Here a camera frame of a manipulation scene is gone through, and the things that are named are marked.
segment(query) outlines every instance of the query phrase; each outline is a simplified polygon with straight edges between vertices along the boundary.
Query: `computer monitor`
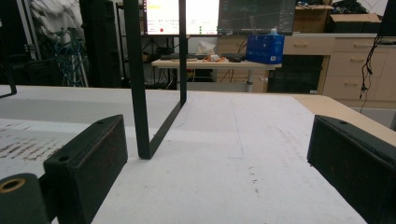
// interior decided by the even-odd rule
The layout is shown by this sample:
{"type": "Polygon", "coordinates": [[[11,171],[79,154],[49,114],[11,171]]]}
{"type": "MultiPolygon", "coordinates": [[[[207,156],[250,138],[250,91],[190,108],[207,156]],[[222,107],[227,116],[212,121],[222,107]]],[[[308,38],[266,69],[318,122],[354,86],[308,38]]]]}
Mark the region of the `computer monitor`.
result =
{"type": "Polygon", "coordinates": [[[220,0],[220,35],[264,35],[293,31],[295,0],[220,0]]]}
{"type": "MultiPolygon", "coordinates": [[[[145,35],[178,35],[178,0],[144,0],[145,35]]],[[[186,0],[186,33],[216,36],[219,0],[186,0]]]]}
{"type": "Polygon", "coordinates": [[[396,36],[396,0],[388,0],[377,36],[396,36]]]}

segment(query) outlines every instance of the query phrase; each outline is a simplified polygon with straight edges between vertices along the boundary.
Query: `cable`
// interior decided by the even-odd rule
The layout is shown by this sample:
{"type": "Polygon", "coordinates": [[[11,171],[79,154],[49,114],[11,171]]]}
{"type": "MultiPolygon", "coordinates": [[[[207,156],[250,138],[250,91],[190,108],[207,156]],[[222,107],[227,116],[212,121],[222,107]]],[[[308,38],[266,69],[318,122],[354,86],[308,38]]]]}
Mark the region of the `cable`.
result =
{"type": "Polygon", "coordinates": [[[361,68],[361,78],[362,78],[362,83],[361,83],[361,95],[359,97],[359,100],[361,100],[361,97],[364,95],[364,102],[361,106],[361,111],[364,108],[364,105],[367,103],[368,99],[368,92],[371,88],[371,75],[373,74],[373,67],[371,65],[372,57],[375,51],[375,48],[378,46],[379,42],[382,40],[382,36],[377,36],[374,39],[374,43],[372,48],[369,51],[369,54],[367,55],[366,63],[363,65],[361,68]]]}

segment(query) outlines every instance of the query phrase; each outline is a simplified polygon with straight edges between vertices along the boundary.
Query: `white table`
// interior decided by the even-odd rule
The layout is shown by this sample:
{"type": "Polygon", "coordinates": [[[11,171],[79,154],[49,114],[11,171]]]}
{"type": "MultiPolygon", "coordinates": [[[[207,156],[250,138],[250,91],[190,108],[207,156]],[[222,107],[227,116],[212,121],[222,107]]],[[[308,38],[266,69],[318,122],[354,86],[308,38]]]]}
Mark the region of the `white table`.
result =
{"type": "MultiPolygon", "coordinates": [[[[178,97],[147,91],[150,135],[178,97]]],[[[365,223],[306,162],[314,113],[396,146],[395,132],[316,95],[189,91],[150,161],[137,157],[130,90],[19,86],[0,104],[0,178],[43,175],[54,150],[91,123],[124,115],[129,160],[95,224],[365,223]]]]}
{"type": "MultiPolygon", "coordinates": [[[[178,61],[157,60],[151,63],[152,66],[158,68],[179,68],[178,61]]],[[[242,61],[241,63],[230,63],[228,61],[207,62],[203,60],[187,62],[187,68],[190,69],[247,69],[247,92],[252,92],[253,89],[253,71],[254,70],[275,70],[281,67],[282,64],[265,64],[254,63],[249,61],[242,61]]]]}

